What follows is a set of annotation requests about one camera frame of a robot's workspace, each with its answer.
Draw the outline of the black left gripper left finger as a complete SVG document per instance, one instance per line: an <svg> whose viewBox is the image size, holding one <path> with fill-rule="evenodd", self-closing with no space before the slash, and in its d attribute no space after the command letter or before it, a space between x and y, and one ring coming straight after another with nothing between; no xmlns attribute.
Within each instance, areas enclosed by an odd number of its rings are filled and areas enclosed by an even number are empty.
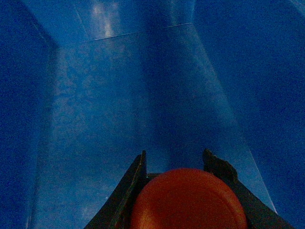
<svg viewBox="0 0 305 229"><path fill-rule="evenodd" d="M136 198L147 184L146 151L137 155L86 229L129 229Z"/></svg>

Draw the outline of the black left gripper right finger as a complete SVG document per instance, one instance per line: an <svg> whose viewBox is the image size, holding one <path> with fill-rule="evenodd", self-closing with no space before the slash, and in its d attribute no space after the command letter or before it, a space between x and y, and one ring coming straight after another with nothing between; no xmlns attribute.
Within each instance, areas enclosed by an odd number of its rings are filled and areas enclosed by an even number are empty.
<svg viewBox="0 0 305 229"><path fill-rule="evenodd" d="M221 179L236 194L244 209L250 229L294 228L239 181L236 169L229 162L218 158L207 148L204 149L202 158L204 171Z"/></svg>

